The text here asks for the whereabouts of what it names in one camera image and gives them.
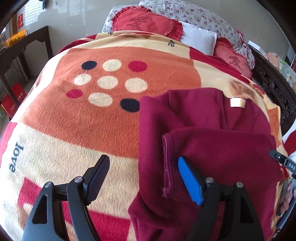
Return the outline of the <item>orange cream red patterned blanket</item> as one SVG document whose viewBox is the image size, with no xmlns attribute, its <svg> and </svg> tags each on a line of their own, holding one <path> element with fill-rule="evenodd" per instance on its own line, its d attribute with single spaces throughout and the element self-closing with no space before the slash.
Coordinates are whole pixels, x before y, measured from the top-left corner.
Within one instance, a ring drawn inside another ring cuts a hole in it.
<svg viewBox="0 0 296 241">
<path fill-rule="evenodd" d="M 255 103 L 270 124 L 274 150 L 285 152 L 280 108 L 219 57 L 164 36 L 120 31 L 98 34 L 50 59 L 1 141 L 3 229 L 21 240 L 41 187 L 82 175 L 106 154 L 110 169 L 90 216 L 102 240 L 137 240 L 128 210 L 139 192 L 140 99 L 200 88 L 222 91 L 233 108 Z M 288 177 L 280 170 L 273 234 Z"/>
</svg>

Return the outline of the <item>yellow basket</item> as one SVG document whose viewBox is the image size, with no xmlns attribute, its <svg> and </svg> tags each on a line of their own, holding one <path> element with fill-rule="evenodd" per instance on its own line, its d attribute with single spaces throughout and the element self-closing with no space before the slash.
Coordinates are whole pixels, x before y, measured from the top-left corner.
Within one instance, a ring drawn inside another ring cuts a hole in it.
<svg viewBox="0 0 296 241">
<path fill-rule="evenodd" d="M 23 39 L 27 34 L 27 30 L 23 29 L 17 32 L 16 34 L 12 35 L 10 38 L 8 38 L 4 44 L 7 48 L 10 48 L 12 45 Z"/>
</svg>

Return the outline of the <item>white pillow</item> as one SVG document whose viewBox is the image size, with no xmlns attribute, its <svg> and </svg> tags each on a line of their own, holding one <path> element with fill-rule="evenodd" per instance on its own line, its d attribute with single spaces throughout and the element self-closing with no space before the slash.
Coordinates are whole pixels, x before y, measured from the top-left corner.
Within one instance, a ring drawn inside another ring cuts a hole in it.
<svg viewBox="0 0 296 241">
<path fill-rule="evenodd" d="M 181 22 L 183 26 L 180 42 L 205 55 L 213 56 L 217 41 L 217 33 L 198 28 L 189 23 Z"/>
</svg>

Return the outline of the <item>right red heart pillow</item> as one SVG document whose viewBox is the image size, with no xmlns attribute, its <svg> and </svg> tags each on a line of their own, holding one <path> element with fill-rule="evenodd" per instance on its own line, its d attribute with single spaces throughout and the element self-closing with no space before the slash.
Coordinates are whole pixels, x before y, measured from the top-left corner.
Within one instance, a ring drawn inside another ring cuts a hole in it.
<svg viewBox="0 0 296 241">
<path fill-rule="evenodd" d="M 226 38 L 217 39 L 214 49 L 214 56 L 223 59 L 243 76 L 249 79 L 252 77 L 252 71 L 249 67 L 247 59 L 234 51 L 231 43 Z"/>
</svg>

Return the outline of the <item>red box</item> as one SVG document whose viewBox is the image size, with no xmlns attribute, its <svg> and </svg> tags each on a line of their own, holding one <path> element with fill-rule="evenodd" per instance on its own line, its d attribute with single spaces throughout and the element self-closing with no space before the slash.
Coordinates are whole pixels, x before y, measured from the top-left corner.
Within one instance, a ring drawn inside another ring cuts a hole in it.
<svg viewBox="0 0 296 241">
<path fill-rule="evenodd" d="M 17 82 L 11 89 L 19 103 L 22 103 L 27 94 L 25 93 L 21 85 Z"/>
<path fill-rule="evenodd" d="M 1 103 L 1 107 L 4 109 L 4 111 L 8 114 L 10 118 L 13 118 L 13 116 L 16 113 L 17 106 L 9 95 L 6 95 L 3 102 Z"/>
</svg>

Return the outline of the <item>left red heart pillow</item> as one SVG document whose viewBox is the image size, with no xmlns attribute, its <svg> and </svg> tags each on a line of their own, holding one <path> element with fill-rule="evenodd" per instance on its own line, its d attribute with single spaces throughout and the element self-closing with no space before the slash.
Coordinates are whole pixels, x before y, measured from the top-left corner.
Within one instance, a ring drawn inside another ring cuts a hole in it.
<svg viewBox="0 0 296 241">
<path fill-rule="evenodd" d="M 181 22 L 156 14 L 143 6 L 121 9 L 112 19 L 112 30 L 155 33 L 177 41 L 183 34 Z"/>
</svg>

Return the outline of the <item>red and white garment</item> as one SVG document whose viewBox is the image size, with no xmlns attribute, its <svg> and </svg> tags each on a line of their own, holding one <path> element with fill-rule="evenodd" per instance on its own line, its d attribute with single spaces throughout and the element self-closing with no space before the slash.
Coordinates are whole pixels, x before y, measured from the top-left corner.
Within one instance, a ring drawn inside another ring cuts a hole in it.
<svg viewBox="0 0 296 241">
<path fill-rule="evenodd" d="M 283 138 L 283 146 L 288 154 L 290 156 L 292 153 L 295 152 L 296 148 L 296 130 L 295 126 L 292 126 L 287 133 L 284 134 Z"/>
</svg>

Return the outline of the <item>dark red fleece garment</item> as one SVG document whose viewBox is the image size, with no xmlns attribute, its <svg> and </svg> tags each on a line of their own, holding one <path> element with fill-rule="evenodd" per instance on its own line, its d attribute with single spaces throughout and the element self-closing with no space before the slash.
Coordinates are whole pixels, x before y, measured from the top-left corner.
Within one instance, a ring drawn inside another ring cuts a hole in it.
<svg viewBox="0 0 296 241">
<path fill-rule="evenodd" d="M 139 109 L 139 192 L 129 207 L 137 240 L 185 240 L 199 212 L 178 171 L 184 156 L 224 185 L 242 182 L 265 240 L 273 234 L 276 186 L 284 179 L 265 114 L 251 100 L 233 108 L 215 88 L 144 96 Z"/>
</svg>

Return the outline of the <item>carved dark wooden headboard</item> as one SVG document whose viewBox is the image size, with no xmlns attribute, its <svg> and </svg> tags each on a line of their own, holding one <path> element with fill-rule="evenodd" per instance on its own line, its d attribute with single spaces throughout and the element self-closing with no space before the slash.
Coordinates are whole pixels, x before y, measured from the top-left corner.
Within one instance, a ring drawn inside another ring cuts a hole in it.
<svg viewBox="0 0 296 241">
<path fill-rule="evenodd" d="M 255 58 L 252 77 L 273 103 L 280 107 L 280 127 L 286 134 L 295 122 L 295 93 L 281 73 L 264 56 L 250 48 Z"/>
</svg>

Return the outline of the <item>floral bedding roll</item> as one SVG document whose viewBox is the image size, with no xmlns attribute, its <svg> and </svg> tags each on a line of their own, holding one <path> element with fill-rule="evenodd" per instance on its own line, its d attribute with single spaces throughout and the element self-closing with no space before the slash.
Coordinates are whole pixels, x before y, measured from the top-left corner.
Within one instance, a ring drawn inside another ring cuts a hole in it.
<svg viewBox="0 0 296 241">
<path fill-rule="evenodd" d="M 116 13 L 127 6 L 122 5 L 112 8 L 103 25 L 102 32 L 112 30 L 112 19 Z M 250 69 L 255 66 L 255 58 L 251 49 L 243 40 L 243 33 L 234 29 L 224 19 L 215 13 L 185 1 L 140 1 L 138 6 L 150 9 L 152 12 L 165 16 L 179 22 L 189 23 L 198 28 L 217 33 L 218 38 L 226 38 L 232 45 L 234 51 L 247 59 Z"/>
</svg>

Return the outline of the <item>dark wooden side table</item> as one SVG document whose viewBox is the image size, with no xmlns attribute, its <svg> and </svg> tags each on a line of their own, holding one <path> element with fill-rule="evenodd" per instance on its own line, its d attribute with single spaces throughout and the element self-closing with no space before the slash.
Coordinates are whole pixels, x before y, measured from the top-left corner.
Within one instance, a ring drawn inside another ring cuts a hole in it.
<svg viewBox="0 0 296 241">
<path fill-rule="evenodd" d="M 51 59 L 53 57 L 48 26 L 44 26 L 27 35 L 26 37 L 15 43 L 12 47 L 6 49 L 6 51 L 1 54 L 1 82 L 4 84 L 6 90 L 8 91 L 9 95 L 11 96 L 13 102 L 16 104 L 17 107 L 20 106 L 20 102 L 13 93 L 9 82 L 5 77 L 5 73 L 10 69 L 12 61 L 16 57 L 20 56 L 20 54 L 22 54 L 27 45 L 34 41 L 38 41 L 40 43 L 45 42 L 48 58 Z"/>
</svg>

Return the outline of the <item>red heart pillow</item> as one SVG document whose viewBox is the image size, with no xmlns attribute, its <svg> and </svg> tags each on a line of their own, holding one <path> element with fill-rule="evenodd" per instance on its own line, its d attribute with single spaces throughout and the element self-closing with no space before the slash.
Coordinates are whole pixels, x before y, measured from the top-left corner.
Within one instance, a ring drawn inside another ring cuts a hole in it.
<svg viewBox="0 0 296 241">
<path fill-rule="evenodd" d="M 112 30 L 155 33 L 177 41 L 183 34 L 181 22 L 156 14 L 143 6 L 121 9 L 112 19 Z"/>
<path fill-rule="evenodd" d="M 252 71 L 249 67 L 247 59 L 234 51 L 231 43 L 226 38 L 217 39 L 214 49 L 214 56 L 223 59 L 243 76 L 249 79 L 252 77 Z"/>
</svg>

